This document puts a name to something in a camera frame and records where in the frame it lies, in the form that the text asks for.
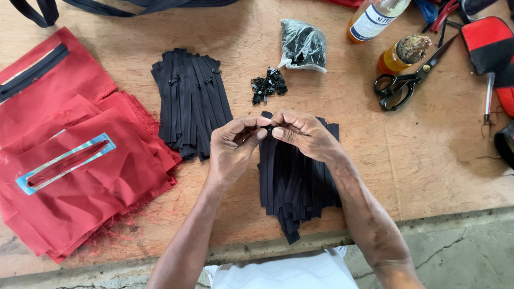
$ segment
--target white shirt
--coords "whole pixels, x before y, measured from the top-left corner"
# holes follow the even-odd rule
[[[207,266],[212,289],[358,289],[346,247]]]

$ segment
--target forearm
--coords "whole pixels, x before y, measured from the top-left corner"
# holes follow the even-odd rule
[[[206,181],[191,212],[155,265],[147,288],[193,289],[209,245],[214,217],[225,188]]]
[[[342,154],[328,168],[341,197],[346,225],[368,264],[376,269],[392,260],[410,261],[398,227],[362,182],[351,160]]]

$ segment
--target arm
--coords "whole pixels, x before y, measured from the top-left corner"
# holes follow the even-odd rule
[[[424,288],[398,227],[362,182],[341,144],[310,114],[279,110],[273,136],[327,164],[336,182],[344,217],[355,244],[384,288]]]
[[[214,217],[223,194],[246,170],[250,157],[267,136],[261,117],[234,119],[212,132],[209,173],[191,212],[157,261],[148,289],[194,289],[204,266]]]

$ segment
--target scissors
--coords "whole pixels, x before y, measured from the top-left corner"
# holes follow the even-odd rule
[[[452,37],[452,39],[448,40],[443,46],[441,46],[424,64],[421,65],[420,68],[418,68],[418,70],[416,70],[415,73],[400,76],[395,76],[392,74],[383,74],[377,77],[377,79],[375,79],[375,83],[373,84],[373,90],[375,91],[376,95],[382,98],[379,102],[380,107],[382,107],[382,109],[384,109],[385,111],[393,112],[400,108],[402,105],[404,105],[414,93],[414,86],[417,83],[421,82],[421,80],[423,80],[425,76],[427,76],[428,72],[432,70],[433,66],[439,61],[439,59],[446,52],[446,50],[448,50],[448,48],[457,36],[458,34]],[[389,78],[390,82],[389,84],[385,82],[384,84],[386,84],[386,87],[383,89],[379,89],[377,86],[378,81],[383,78]],[[393,97],[396,94],[400,93],[401,97],[402,89],[405,86],[407,86],[407,88],[409,89],[405,98],[400,100],[396,105],[388,106],[388,102],[391,99],[393,99]]]

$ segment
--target black scissors handle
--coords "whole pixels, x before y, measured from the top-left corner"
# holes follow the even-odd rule
[[[385,88],[379,89],[377,86],[378,81],[383,78],[389,78],[391,79],[391,82]],[[393,88],[393,86],[400,81],[403,81],[403,83],[399,83]],[[375,79],[375,83],[373,84],[373,91],[376,93],[376,95],[382,98],[379,101],[380,107],[382,107],[382,109],[385,111],[393,112],[404,105],[409,100],[409,98],[411,98],[412,94],[414,93],[414,85],[420,81],[421,79],[419,79],[416,74],[406,74],[400,76],[383,74]],[[388,101],[391,100],[397,93],[401,94],[402,89],[405,86],[407,86],[409,89],[405,98],[403,98],[398,104],[387,107]]]

